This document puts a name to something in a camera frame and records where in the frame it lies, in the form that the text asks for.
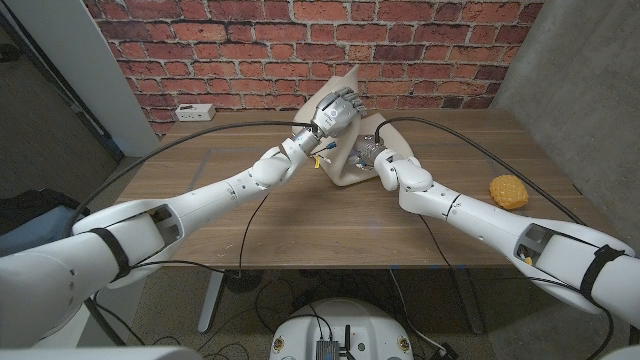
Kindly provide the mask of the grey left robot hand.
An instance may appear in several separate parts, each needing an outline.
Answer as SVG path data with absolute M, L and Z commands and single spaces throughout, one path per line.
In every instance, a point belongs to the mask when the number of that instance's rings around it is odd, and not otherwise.
M 310 155 L 323 138 L 341 136 L 357 115 L 365 114 L 359 96 L 351 88 L 342 87 L 318 103 L 310 123 L 295 135 L 294 143 Z

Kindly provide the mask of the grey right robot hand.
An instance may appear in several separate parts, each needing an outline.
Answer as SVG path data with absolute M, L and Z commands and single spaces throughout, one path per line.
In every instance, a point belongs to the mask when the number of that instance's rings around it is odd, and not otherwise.
M 371 170 L 374 168 L 375 159 L 384 150 L 386 146 L 383 143 L 373 140 L 357 141 L 347 158 L 347 164 L 360 170 Z

